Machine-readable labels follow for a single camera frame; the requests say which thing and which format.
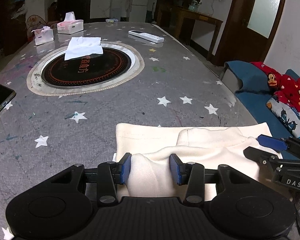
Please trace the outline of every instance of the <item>cream cloth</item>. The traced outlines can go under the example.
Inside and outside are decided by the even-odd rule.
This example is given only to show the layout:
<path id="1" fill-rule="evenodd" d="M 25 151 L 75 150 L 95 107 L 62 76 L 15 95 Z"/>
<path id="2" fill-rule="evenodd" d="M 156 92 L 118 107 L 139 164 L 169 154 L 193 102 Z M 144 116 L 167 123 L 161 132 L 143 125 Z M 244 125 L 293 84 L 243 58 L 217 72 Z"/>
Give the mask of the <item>cream cloth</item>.
<path id="1" fill-rule="evenodd" d="M 246 127 L 149 127 L 118 124 L 116 127 L 118 162 L 126 152 L 132 154 L 130 176 L 126 186 L 118 187 L 118 197 L 169 197 L 184 198 L 186 186 L 173 183 L 169 169 L 169 156 L 176 153 L 183 163 L 197 162 L 207 169 L 220 164 L 239 170 L 263 184 L 281 191 L 282 187 L 269 182 L 271 175 L 243 155 L 252 146 L 273 154 L 274 150 L 260 146 L 260 134 L 271 136 L 266 123 Z M 206 184 L 205 200 L 216 196 L 214 184 Z"/>

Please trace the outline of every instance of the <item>metal bolt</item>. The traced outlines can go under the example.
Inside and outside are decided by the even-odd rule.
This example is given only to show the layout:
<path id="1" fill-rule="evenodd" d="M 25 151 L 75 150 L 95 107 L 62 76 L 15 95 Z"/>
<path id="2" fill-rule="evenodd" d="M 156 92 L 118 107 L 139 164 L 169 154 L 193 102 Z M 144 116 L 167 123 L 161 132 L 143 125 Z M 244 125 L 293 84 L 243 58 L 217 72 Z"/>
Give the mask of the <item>metal bolt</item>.
<path id="1" fill-rule="evenodd" d="M 193 196 L 187 197 L 186 200 L 189 203 L 197 204 L 197 203 L 200 203 L 202 201 L 202 197 L 193 195 Z"/>
<path id="2" fill-rule="evenodd" d="M 115 198 L 112 197 L 112 196 L 106 195 L 106 196 L 102 196 L 102 197 L 100 198 L 100 201 L 101 201 L 102 203 L 105 203 L 105 204 L 110 204 L 110 203 L 112 203 L 112 202 L 115 201 Z"/>

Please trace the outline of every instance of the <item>white refrigerator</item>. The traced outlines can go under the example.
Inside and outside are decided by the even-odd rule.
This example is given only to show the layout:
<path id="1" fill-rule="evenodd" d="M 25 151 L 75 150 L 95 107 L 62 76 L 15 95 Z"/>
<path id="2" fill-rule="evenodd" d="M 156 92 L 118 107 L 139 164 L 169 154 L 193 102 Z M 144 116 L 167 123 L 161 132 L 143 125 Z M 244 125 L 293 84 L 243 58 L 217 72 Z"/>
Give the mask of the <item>white refrigerator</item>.
<path id="1" fill-rule="evenodd" d="M 146 22 L 148 0 L 130 0 L 129 22 Z"/>

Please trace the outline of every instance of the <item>remote control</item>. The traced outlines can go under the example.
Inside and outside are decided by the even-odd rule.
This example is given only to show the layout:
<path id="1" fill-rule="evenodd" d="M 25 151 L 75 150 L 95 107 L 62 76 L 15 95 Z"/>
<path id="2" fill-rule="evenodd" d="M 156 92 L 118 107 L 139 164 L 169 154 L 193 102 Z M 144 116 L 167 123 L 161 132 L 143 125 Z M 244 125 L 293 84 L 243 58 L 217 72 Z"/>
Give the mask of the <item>remote control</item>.
<path id="1" fill-rule="evenodd" d="M 152 35 L 152 34 L 149 34 L 149 33 L 143 33 L 143 32 L 140 32 L 140 31 L 133 30 L 133 31 L 129 31 L 129 34 L 140 37 L 140 38 L 143 38 L 143 39 L 148 40 L 148 41 L 155 42 L 155 43 L 164 42 L 163 37 L 158 37 L 158 36 L 155 36 L 155 35 Z"/>

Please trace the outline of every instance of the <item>red clothing with monkey print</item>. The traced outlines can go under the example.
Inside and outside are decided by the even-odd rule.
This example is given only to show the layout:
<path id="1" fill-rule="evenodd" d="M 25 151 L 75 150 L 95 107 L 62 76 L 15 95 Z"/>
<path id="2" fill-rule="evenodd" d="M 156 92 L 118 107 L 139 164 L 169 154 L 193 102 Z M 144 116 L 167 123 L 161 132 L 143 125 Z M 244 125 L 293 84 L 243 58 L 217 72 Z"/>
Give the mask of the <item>red clothing with monkey print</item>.
<path id="1" fill-rule="evenodd" d="M 268 67 L 263 62 L 251 62 L 258 69 L 262 70 L 268 77 L 268 86 L 278 100 L 288 106 L 296 108 L 300 112 L 300 78 L 295 81 L 292 77 Z"/>

